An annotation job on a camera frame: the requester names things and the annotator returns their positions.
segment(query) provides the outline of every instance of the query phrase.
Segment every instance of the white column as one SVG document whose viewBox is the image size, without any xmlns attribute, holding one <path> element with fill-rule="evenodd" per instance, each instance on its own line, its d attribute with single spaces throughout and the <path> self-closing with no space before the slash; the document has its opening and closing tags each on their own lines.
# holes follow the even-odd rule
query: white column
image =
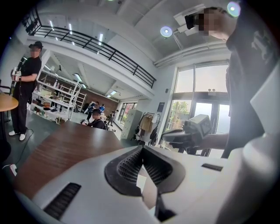
<svg viewBox="0 0 280 224">
<path fill-rule="evenodd" d="M 51 57 L 51 55 L 52 55 L 52 52 L 50 50 L 46 50 L 45 53 L 42 55 L 42 58 L 41 58 L 41 60 L 42 60 L 42 67 L 41 67 L 41 70 L 40 70 L 38 76 L 40 76 L 44 66 L 47 64 L 47 62 L 48 62 L 49 58 Z"/>
</svg>

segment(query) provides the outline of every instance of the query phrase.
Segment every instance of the metal railing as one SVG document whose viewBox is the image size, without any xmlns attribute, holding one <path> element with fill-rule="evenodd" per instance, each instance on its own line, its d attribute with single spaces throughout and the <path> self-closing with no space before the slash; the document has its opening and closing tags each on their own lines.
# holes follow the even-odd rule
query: metal railing
<svg viewBox="0 0 280 224">
<path fill-rule="evenodd" d="M 153 88 L 156 79 L 144 68 L 117 49 L 94 37 L 65 28 L 44 26 L 41 24 L 37 10 L 31 11 L 30 14 L 23 19 L 22 23 L 26 27 L 26 32 L 29 35 L 53 38 L 57 41 L 67 42 L 87 49 L 122 66 L 132 75 L 141 79 L 148 86 Z"/>
</svg>

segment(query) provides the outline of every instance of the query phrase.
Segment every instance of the round table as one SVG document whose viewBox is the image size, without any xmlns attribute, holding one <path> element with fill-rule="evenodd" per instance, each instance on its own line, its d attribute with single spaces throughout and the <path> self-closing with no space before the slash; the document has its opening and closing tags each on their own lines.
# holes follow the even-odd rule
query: round table
<svg viewBox="0 0 280 224">
<path fill-rule="evenodd" d="M 0 161 L 6 160 L 11 153 L 11 146 L 7 142 L 7 138 L 6 138 L 4 112 L 12 110 L 17 106 L 18 106 L 18 101 L 15 98 L 4 93 L 0 94 L 1 127 L 2 127 L 2 135 L 3 135 L 3 138 L 0 141 L 0 145 L 2 148 L 0 152 Z"/>
</svg>

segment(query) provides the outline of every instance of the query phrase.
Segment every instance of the sign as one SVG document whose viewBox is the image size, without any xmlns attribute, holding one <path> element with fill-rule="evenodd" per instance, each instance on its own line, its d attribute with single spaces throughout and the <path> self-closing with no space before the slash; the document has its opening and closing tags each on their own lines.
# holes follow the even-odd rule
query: sign
<svg viewBox="0 0 280 224">
<path fill-rule="evenodd" d="M 157 108 L 157 112 L 162 112 L 164 106 L 165 106 L 165 103 L 164 103 L 164 102 L 163 102 L 163 103 L 159 103 L 158 108 Z"/>
</svg>

